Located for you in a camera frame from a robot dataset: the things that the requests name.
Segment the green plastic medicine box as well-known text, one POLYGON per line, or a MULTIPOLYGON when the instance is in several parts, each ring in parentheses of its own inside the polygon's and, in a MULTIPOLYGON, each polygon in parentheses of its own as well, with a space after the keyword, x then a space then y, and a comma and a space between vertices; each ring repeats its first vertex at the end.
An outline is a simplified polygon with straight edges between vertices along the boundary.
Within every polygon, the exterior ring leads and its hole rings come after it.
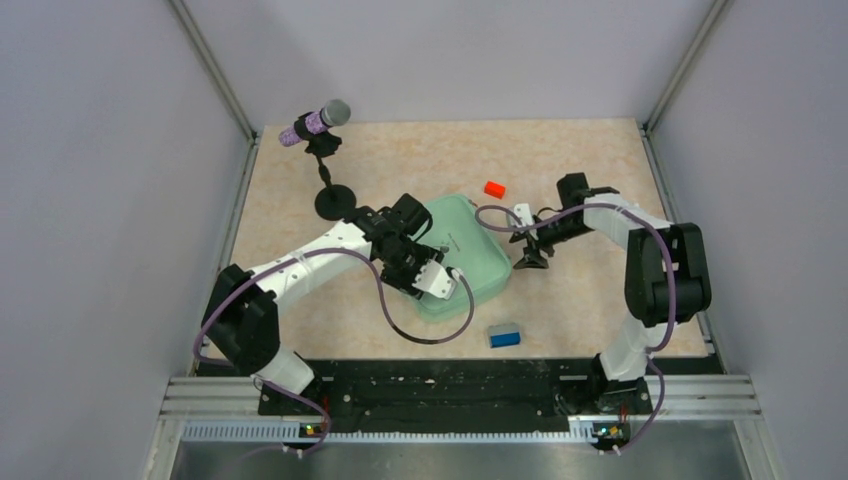
POLYGON ((421 243, 442 250, 442 264, 464 273, 476 307, 494 299, 506 287, 512 263, 493 234, 476 220, 476 206, 464 195, 451 194, 430 200, 425 207, 433 224, 421 243))

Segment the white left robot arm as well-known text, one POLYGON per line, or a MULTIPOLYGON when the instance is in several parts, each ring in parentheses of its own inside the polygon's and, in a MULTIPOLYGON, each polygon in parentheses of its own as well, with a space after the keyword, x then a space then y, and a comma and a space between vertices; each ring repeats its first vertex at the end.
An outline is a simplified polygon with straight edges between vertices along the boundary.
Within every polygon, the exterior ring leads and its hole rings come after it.
POLYGON ((297 413, 308 413, 319 404, 321 388, 313 369, 282 345, 281 314, 347 270, 376 262, 382 265, 375 272, 381 286, 415 299, 450 298, 456 282, 442 264, 443 252, 414 237, 431 222, 425 206, 405 194, 391 207, 346 212, 320 237, 264 265, 232 264, 218 274, 201 337, 238 374, 283 388, 283 401, 297 413))

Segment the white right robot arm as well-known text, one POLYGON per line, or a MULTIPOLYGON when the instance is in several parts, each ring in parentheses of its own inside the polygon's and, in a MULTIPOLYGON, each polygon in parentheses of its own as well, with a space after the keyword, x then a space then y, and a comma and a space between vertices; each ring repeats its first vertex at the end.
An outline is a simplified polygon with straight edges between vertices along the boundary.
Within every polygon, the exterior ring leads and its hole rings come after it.
POLYGON ((612 187, 591 187, 583 173, 557 183, 561 209, 548 220, 516 205, 506 215, 512 239, 524 241, 518 269, 545 269, 556 245, 600 233, 626 254, 627 316, 615 340, 591 363, 589 404, 612 412, 647 371, 648 361, 671 340, 675 327, 705 310, 712 299, 701 229, 674 224, 625 200, 612 187))

